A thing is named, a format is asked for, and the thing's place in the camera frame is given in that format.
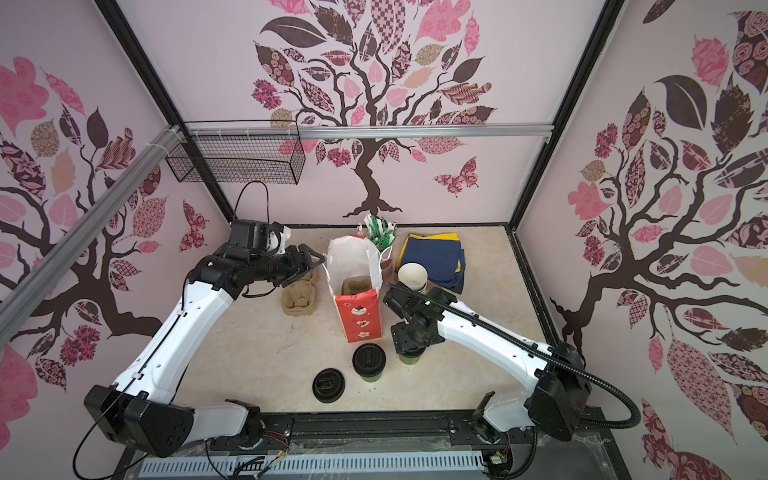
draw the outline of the butterfly decal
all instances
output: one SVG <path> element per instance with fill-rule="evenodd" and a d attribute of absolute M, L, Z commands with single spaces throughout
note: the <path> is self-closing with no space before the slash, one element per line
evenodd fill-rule
<path fill-rule="evenodd" d="M 462 171 L 457 175 L 438 175 L 435 181 L 448 187 L 448 191 L 458 198 L 458 192 L 464 190 L 464 187 L 479 187 L 477 170 L 477 157 L 470 158 L 462 167 Z"/>
<path fill-rule="evenodd" d="M 210 221 L 205 220 L 203 214 L 195 213 L 194 208 L 186 200 L 183 200 L 183 202 L 184 216 L 187 218 L 187 223 L 190 224 L 190 229 L 181 238 L 181 243 L 179 243 L 180 252 L 189 250 L 192 247 L 200 248 L 205 245 L 205 236 L 202 230 L 205 229 L 205 224 Z"/>

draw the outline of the tree mural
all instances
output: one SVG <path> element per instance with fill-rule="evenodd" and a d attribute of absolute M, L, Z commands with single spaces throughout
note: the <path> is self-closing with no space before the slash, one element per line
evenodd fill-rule
<path fill-rule="evenodd" d="M 742 413 L 768 441 L 768 390 L 751 385 L 768 382 L 768 373 L 745 356 L 763 348 L 768 333 L 734 318 L 716 319 L 707 310 L 738 305 L 768 315 L 759 301 L 764 296 L 743 298 L 735 290 L 744 283 L 768 287 L 768 258 L 760 254 L 768 247 L 768 215 L 742 218 L 747 207 L 768 201 L 768 108 L 755 122 L 750 100 L 750 95 L 761 105 L 766 100 L 768 15 L 732 15 L 738 24 L 732 55 L 716 38 L 695 39 L 694 69 L 704 86 L 681 74 L 661 78 L 655 83 L 666 91 L 665 108 L 652 106 L 643 89 L 621 134 L 615 124 L 598 133 L 598 158 L 584 167 L 585 181 L 568 195 L 585 220 L 576 237 L 584 240 L 584 259 L 591 266 L 586 292 L 576 310 L 551 301 L 565 320 L 563 337 L 572 337 L 581 351 L 596 303 L 616 291 L 616 307 L 627 310 L 630 329 L 648 318 L 648 358 L 656 372 L 666 358 L 680 391 L 732 437 L 733 391 Z M 713 104 L 705 88 L 717 95 Z M 667 120 L 674 127 L 668 129 Z M 726 245 L 739 253 L 726 255 Z M 696 293 L 678 293 L 679 288 Z M 696 345 L 682 341 L 682 332 Z M 699 350 L 709 346 L 731 352 Z M 743 382 L 726 382 L 721 372 Z M 672 465 L 666 453 L 674 455 L 670 443 L 649 440 L 646 448 L 659 468 L 659 457 Z M 683 456 L 695 457 L 674 458 Z M 713 468 L 717 475 L 695 478 L 720 478 L 722 472 Z"/>
<path fill-rule="evenodd" d="M 15 136 L 20 122 L 48 116 L 41 107 L 49 93 L 35 84 L 35 66 L 28 59 L 17 57 L 14 65 L 16 72 L 0 67 L 0 116 Z M 22 150 L 18 139 L 12 141 L 0 134 L 0 154 L 8 167 L 8 180 L 15 184 L 0 187 L 0 231 L 17 240 L 0 242 L 0 269 L 20 272 L 15 277 L 0 274 L 0 283 L 10 290 L 94 205 L 94 182 L 103 181 L 109 188 L 114 180 L 107 172 L 125 169 L 136 154 L 130 128 L 109 140 L 98 109 L 86 117 L 83 102 L 68 84 L 48 73 L 45 77 L 61 100 L 61 112 L 32 130 L 29 143 L 36 156 Z M 81 135 L 83 125 L 85 136 Z M 63 144 L 60 137 L 66 138 Z M 45 317 L 46 323 L 20 330 L 12 337 L 13 341 L 37 336 L 27 358 L 35 358 L 35 371 L 47 383 L 66 390 L 66 367 L 94 358 L 96 346 L 106 333 L 104 326 L 112 336 L 153 336 L 160 328 L 157 318 L 118 311 L 115 299 L 115 291 L 130 291 L 126 278 L 141 273 L 127 258 L 152 253 L 159 247 L 150 238 L 160 229 L 165 215 L 166 198 L 151 197 L 160 179 L 156 167 L 72 265 L 74 282 L 62 281 L 60 285 L 71 285 L 38 305 L 31 316 Z M 131 232 L 126 235 L 129 225 Z M 131 237 L 138 240 L 121 243 Z M 34 260 L 29 259 L 30 252 L 35 252 Z"/>
<path fill-rule="evenodd" d="M 291 15 L 310 14 L 304 1 L 271 2 Z M 413 8 L 415 17 L 406 14 L 406 2 L 412 5 L 407 8 Z M 485 123 L 495 109 L 475 105 L 492 85 L 470 83 L 482 61 L 469 58 L 480 39 L 478 22 L 474 15 L 465 24 L 461 20 L 469 13 L 470 1 L 458 0 L 455 5 L 452 0 L 368 3 L 372 20 L 367 25 L 360 21 L 366 13 L 366 0 L 319 0 L 310 5 L 313 20 L 320 28 L 298 16 L 275 18 L 263 26 L 264 38 L 272 41 L 264 33 L 272 32 L 291 45 L 280 50 L 260 44 L 261 40 L 255 42 L 259 63 L 276 86 L 268 80 L 257 80 L 252 96 L 265 108 L 274 110 L 272 125 L 284 125 L 281 122 L 293 119 L 294 113 L 302 125 L 338 127 Z M 403 35 L 410 22 L 419 16 L 413 42 L 429 37 L 437 43 L 424 45 L 412 55 L 412 41 Z M 449 36 L 461 32 L 461 38 L 449 40 Z M 319 45 L 326 49 L 325 53 L 307 59 L 308 49 L 312 48 L 314 55 L 320 51 L 314 48 Z M 298 111 L 278 108 L 286 96 L 298 101 Z M 444 102 L 453 108 L 444 108 Z M 472 106 L 459 108 L 465 104 Z M 307 152 L 314 150 L 318 164 L 325 159 L 336 167 L 354 163 L 353 170 L 367 196 L 344 215 L 350 217 L 365 211 L 374 215 L 380 210 L 402 211 L 381 198 L 381 187 L 370 167 L 375 158 L 400 162 L 401 151 L 407 151 L 414 160 L 426 162 L 424 153 L 444 154 L 463 145 L 456 137 L 421 138 L 416 143 L 418 148 L 398 138 L 360 138 L 305 141 L 303 148 Z M 283 150 L 289 154 L 293 143 L 286 143 Z M 448 192 L 457 194 L 477 184 L 474 171 L 473 159 L 460 175 L 440 175 L 435 180 L 446 185 Z"/>

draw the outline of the aluminum rail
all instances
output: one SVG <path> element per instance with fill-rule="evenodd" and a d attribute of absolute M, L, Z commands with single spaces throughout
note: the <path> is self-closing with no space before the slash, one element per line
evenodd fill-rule
<path fill-rule="evenodd" d="M 179 128 L 165 127 L 131 162 L 114 184 L 96 200 L 77 224 L 59 240 L 39 265 L 3 300 L 0 310 L 0 347 L 29 318 L 38 304 L 69 271 L 88 244 L 128 200 L 136 187 L 179 144 Z"/>

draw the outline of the tree wall decal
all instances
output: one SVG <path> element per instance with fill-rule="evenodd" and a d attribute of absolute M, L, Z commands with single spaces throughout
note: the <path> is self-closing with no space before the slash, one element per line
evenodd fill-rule
<path fill-rule="evenodd" d="M 291 15 L 309 13 L 301 8 L 303 2 L 272 3 Z M 295 115 L 302 125 L 485 123 L 495 108 L 475 105 L 491 89 L 490 83 L 469 83 L 482 61 L 469 57 L 480 39 L 480 26 L 474 15 L 466 18 L 470 1 L 458 0 L 455 5 L 452 0 L 407 3 L 414 5 L 410 7 L 415 12 L 413 19 L 406 14 L 406 0 L 371 0 L 368 5 L 372 20 L 364 25 L 360 19 L 367 9 L 366 1 L 345 0 L 322 5 L 310 2 L 319 28 L 293 16 L 268 21 L 261 30 L 262 36 L 271 40 L 265 32 L 272 32 L 292 46 L 280 50 L 262 45 L 261 39 L 254 42 L 259 63 L 276 85 L 257 80 L 252 96 L 265 108 L 274 110 L 273 125 L 281 125 L 281 121 L 294 116 L 294 111 L 278 108 L 286 96 L 298 101 L 300 108 Z M 437 43 L 424 45 L 414 53 L 412 40 L 403 37 L 419 16 L 413 42 L 429 37 Z M 451 39 L 456 33 L 462 33 L 461 38 Z M 301 52 L 317 45 L 329 49 L 320 58 L 307 59 Z M 462 56 L 467 59 L 458 61 Z M 452 104 L 453 108 L 444 108 L 444 103 Z M 376 158 L 400 162 L 402 150 L 414 160 L 424 162 L 424 153 L 444 154 L 463 145 L 455 137 L 421 138 L 416 141 L 418 147 L 409 143 L 398 138 L 359 138 L 304 141 L 303 147 L 306 152 L 315 151 L 318 164 L 326 158 L 336 167 L 354 162 L 353 170 L 367 195 L 358 207 L 344 215 L 350 217 L 365 211 L 374 215 L 380 210 L 402 211 L 382 199 L 381 187 L 370 166 Z M 293 144 L 287 144 L 284 150 L 291 152 Z M 440 175 L 434 180 L 457 194 L 464 187 L 475 186 L 477 175 Z"/>

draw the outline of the red paper bag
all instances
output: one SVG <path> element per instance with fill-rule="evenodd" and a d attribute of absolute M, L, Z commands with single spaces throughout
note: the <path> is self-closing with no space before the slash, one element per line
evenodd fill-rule
<path fill-rule="evenodd" d="M 331 240 L 323 268 L 336 303 L 348 343 L 378 339 L 382 336 L 379 289 L 382 271 L 379 250 L 371 240 L 358 236 Z M 358 295 L 340 295 L 344 280 L 370 276 L 372 289 Z"/>

